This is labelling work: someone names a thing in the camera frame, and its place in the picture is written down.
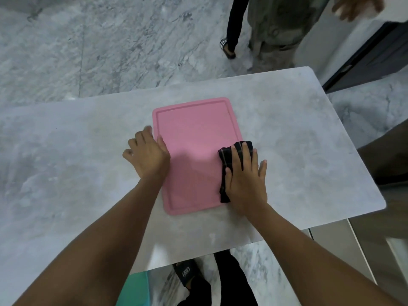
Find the slide sandal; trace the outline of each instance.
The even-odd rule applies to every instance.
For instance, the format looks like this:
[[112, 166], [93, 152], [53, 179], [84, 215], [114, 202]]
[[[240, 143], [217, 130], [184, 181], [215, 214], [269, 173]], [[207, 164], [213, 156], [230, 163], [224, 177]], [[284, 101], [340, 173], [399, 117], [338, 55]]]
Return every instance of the slide sandal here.
[[173, 268], [183, 286], [186, 286], [194, 276], [202, 276], [194, 259], [174, 263]]

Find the black pants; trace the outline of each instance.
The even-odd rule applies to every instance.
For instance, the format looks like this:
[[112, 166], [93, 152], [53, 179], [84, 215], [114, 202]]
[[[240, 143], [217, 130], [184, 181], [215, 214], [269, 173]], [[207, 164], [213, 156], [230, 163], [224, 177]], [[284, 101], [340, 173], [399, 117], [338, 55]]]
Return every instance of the black pants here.
[[235, 46], [237, 46], [248, 1], [249, 0], [234, 0], [232, 3], [227, 27], [227, 44], [228, 50], [231, 52], [234, 52]]
[[[258, 306], [252, 289], [236, 258], [228, 250], [214, 253], [221, 280], [221, 306]], [[201, 277], [191, 281], [190, 295], [178, 306], [210, 306], [211, 285]]]

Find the black slide sandal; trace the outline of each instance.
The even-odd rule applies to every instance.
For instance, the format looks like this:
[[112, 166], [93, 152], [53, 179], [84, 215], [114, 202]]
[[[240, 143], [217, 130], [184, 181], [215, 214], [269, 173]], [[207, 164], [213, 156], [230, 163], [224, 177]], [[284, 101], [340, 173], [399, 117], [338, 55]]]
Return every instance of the black slide sandal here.
[[195, 276], [202, 277], [201, 271], [194, 259], [174, 263], [173, 268], [183, 286], [186, 286], [186, 284]]
[[227, 51], [225, 51], [224, 47], [226, 44], [227, 44], [227, 38], [223, 38], [220, 42], [220, 47], [222, 51], [224, 52], [224, 54], [227, 56], [228, 59], [235, 59], [235, 57], [237, 56], [235, 53], [233, 55], [230, 55], [229, 53], [227, 53]]

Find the logo on sandal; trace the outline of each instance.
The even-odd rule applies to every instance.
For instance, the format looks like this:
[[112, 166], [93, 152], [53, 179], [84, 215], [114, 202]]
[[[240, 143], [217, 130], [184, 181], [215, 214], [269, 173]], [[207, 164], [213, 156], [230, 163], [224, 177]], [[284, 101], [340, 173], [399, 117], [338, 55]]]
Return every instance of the logo on sandal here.
[[189, 273], [190, 268], [187, 267], [184, 271], [183, 271], [183, 277], [186, 277], [186, 275]]

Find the pink cutting board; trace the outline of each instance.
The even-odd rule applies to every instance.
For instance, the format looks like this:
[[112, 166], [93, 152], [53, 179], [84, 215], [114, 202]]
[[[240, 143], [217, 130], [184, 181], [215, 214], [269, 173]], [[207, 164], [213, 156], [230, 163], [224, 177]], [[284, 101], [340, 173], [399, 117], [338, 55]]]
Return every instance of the pink cutting board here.
[[163, 184], [164, 210], [181, 215], [220, 206], [222, 163], [218, 150], [242, 141], [226, 97], [156, 108], [154, 137], [161, 135], [171, 155]]

